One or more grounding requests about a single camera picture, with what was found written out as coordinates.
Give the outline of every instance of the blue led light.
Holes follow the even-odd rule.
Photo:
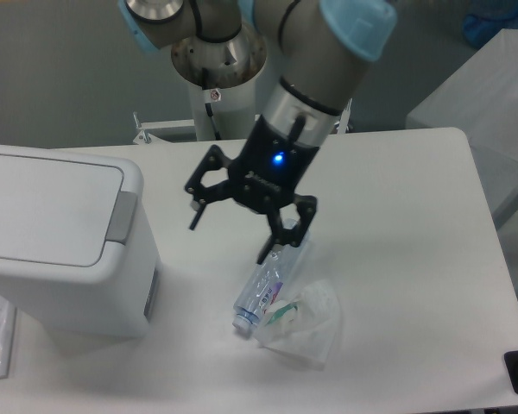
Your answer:
[[[278,153],[273,157],[273,164],[276,166],[281,166],[284,164],[284,153]]]

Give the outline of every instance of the light blue joint cap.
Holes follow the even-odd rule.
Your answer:
[[[240,11],[245,20],[247,20],[253,27],[256,26],[256,19],[254,16],[253,9],[256,5],[256,0],[238,0]]]
[[[359,58],[374,62],[397,23],[397,13],[383,0],[320,0],[328,26]]]
[[[127,23],[127,26],[129,26],[130,32],[135,36],[136,43],[138,43],[138,46],[141,48],[141,50],[143,50],[144,53],[157,52],[159,49],[155,47],[151,41],[149,41],[148,37],[138,27],[134,17],[128,11],[124,0],[119,0],[117,2],[117,6],[119,7],[119,10],[121,10],[123,19]]]

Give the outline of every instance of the plastic bottle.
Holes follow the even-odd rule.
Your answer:
[[[291,229],[295,220],[287,219],[284,227]],[[267,308],[276,300],[283,285],[293,277],[293,270],[309,239],[307,233],[298,248],[276,245],[251,275],[234,303],[236,317],[232,325],[241,335],[249,336],[261,322]]]
[[[473,47],[482,47],[502,28],[518,28],[518,0],[471,0],[463,33]]]

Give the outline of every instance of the gray floor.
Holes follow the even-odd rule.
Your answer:
[[[475,52],[460,32],[467,0],[399,0],[400,23],[357,92],[359,131],[404,128],[405,115]],[[272,51],[262,108],[282,58]],[[126,144],[143,122],[190,118],[168,50],[144,56],[115,0],[0,2],[0,143]]]

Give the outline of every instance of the white table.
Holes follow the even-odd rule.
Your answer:
[[[144,173],[165,264],[141,340],[44,329],[21,315],[1,413],[403,413],[518,405],[502,356],[518,304],[468,142],[456,129],[331,137],[300,184],[319,197],[292,291],[337,287],[323,372],[236,336],[231,306],[268,235],[227,201],[196,230],[183,185],[209,143],[100,147]],[[230,156],[242,142],[222,143]]]

